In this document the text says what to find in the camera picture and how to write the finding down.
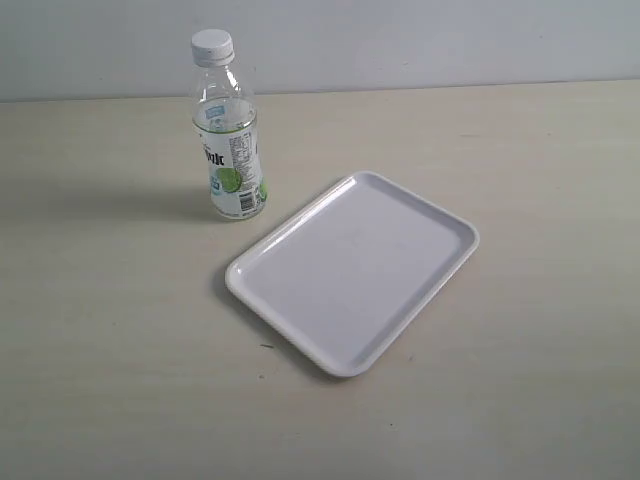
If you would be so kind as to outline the white bottle cap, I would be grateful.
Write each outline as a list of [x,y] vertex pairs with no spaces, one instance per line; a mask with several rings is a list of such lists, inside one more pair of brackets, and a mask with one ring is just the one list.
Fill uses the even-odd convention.
[[193,34],[191,51],[194,63],[202,68],[228,65],[235,58],[232,37],[221,29],[205,29]]

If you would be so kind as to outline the clear plastic drink bottle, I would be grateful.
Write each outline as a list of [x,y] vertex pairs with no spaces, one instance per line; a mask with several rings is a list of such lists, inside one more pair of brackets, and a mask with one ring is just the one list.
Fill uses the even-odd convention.
[[267,198],[258,151],[257,106],[228,48],[199,50],[192,123],[208,165],[211,201],[229,219],[258,214]]

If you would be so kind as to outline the white rectangular plastic tray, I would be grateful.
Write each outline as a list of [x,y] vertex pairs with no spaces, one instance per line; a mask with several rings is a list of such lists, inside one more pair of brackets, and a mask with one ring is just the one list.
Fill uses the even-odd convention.
[[228,290],[321,370],[364,373],[479,245],[468,221],[353,173],[230,263]]

